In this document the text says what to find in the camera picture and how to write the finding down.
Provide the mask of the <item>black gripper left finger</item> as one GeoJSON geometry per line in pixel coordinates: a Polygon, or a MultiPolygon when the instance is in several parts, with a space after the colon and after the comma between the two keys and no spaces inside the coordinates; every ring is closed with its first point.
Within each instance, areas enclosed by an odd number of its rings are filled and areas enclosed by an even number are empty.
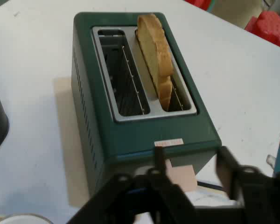
{"type": "Polygon", "coordinates": [[[166,175],[163,149],[154,150],[154,167],[144,175],[114,175],[70,220],[70,224],[132,224],[149,213],[154,224],[188,224],[196,210],[166,175]]]}

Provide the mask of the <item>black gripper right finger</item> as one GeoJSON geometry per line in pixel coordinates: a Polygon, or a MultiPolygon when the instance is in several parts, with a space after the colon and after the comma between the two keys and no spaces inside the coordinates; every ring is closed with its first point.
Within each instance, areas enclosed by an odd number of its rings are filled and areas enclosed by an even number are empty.
{"type": "Polygon", "coordinates": [[[280,224],[280,172],[268,177],[240,165],[225,146],[217,150],[216,173],[238,206],[196,208],[200,224],[280,224]]]}

